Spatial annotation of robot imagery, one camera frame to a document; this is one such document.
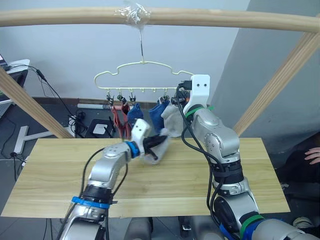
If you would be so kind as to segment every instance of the blue sock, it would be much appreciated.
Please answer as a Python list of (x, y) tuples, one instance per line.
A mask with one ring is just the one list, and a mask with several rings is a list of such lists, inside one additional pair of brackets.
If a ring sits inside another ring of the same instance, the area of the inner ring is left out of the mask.
[(127, 118), (131, 127), (134, 126), (137, 119), (144, 119), (144, 113), (141, 111), (139, 103), (133, 105), (133, 108), (127, 113)]
[(157, 134), (160, 134), (161, 129), (165, 127), (164, 119), (161, 117), (161, 114), (168, 106), (169, 101), (165, 101), (162, 104), (157, 104), (154, 108), (149, 110), (149, 115), (154, 127), (154, 130)]

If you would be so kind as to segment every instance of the wooden table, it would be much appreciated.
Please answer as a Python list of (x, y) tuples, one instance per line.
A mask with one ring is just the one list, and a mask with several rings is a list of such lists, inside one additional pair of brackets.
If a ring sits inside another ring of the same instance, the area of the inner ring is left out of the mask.
[[(85, 162), (96, 150), (120, 141), (39, 139), (1, 216), (63, 218), (72, 196), (79, 194)], [(289, 212), (262, 140), (241, 138), (240, 154), (244, 175), (260, 212)], [(208, 215), (208, 179), (209, 167), (204, 156), (185, 146), (181, 139), (172, 139), (158, 165), (144, 164), (139, 158), (129, 163), (128, 175), (115, 196), (118, 203), (111, 206), (109, 216)]]

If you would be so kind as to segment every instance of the floor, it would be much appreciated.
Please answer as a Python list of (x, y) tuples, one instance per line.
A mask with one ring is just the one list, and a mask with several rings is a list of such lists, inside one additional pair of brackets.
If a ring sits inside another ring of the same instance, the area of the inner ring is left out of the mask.
[[(58, 104), (45, 104), (42, 105), (58, 122), (63, 126), (68, 126), (68, 112), (66, 109)], [(77, 108), (74, 105), (68, 106), (72, 112)], [(83, 123), (89, 125), (92, 119), (106, 119), (110, 116), (108, 110), (98, 109), (84, 109), (86, 113)], [(150, 122), (149, 114), (145, 110), (144, 118)], [(4, 117), (0, 119), (0, 148), (4, 144), (5, 140), (13, 133), (12, 137), (6, 143), (3, 148), (4, 156), (0, 156), (0, 212), (4, 208), (6, 201), (11, 193), (11, 190), (15, 184), (14, 179), (14, 162), (13, 160), (7, 160), (10, 157), (10, 153), (14, 150), (16, 139), (21, 126), (29, 126), (28, 134), (35, 134), (46, 131), (44, 127), (33, 120), (29, 115), (22, 111), (18, 106), (11, 106)], [(35, 145), (36, 140), (30, 140), (25, 143), (23, 149), (23, 156), (28, 156)], [(271, 161), (274, 166), (280, 166), (288, 157), (289, 153), (282, 153), (278, 155), (270, 155)], [(314, 194), (319, 196), (319, 186), (303, 185), (303, 186), (290, 186), (290, 189), (286, 191), (301, 192), (303, 189), (306, 194)], [(288, 202), (291, 212), (290, 213), (277, 213), (277, 214), (265, 214), (265, 217), (282, 219), (287, 223), (291, 223), (292, 220), (299, 216), (308, 216), (313, 221), (319, 222), (319, 217), (315, 214), (319, 213), (318, 203), (309, 203), (304, 200), (291, 200)], [(110, 219), (110, 239), (120, 240), (123, 239), (126, 232), (126, 228), (130, 222), (130, 218), (112, 218)], [(154, 232), (152, 233), (153, 240), (176, 240), (182, 239), (180, 237), (179, 223), (177, 217), (155, 217), (153, 218)], [(52, 219), (52, 234), (55, 239), (58, 230), (60, 228), (59, 219)], [(14, 217), (0, 217), (0, 240), (29, 240), (29, 239), (51, 239), (50, 223), (46, 222), (44, 218), (14, 218)]]

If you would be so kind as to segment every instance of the person's hand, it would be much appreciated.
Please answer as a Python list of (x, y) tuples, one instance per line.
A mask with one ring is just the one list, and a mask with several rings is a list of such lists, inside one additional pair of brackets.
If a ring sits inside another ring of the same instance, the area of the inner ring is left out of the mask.
[(304, 153), (305, 155), (308, 155), (304, 160), (310, 160), (313, 159), (309, 164), (317, 164), (320, 163), (320, 147), (315, 147), (309, 149), (309, 151)]

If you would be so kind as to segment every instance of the wooden frame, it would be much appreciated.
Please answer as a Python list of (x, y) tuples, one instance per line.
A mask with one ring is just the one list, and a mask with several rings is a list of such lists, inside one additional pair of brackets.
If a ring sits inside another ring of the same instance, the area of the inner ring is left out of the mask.
[[(50, 24), (126, 24), (121, 7), (74, 7), (0, 12), (0, 27)], [(291, 81), (320, 45), (318, 17), (219, 9), (148, 8), (148, 25), (235, 27), (305, 33), (285, 62), (249, 106), (234, 130), (241, 135)], [(72, 136), (0, 69), (0, 89), (58, 138)]]

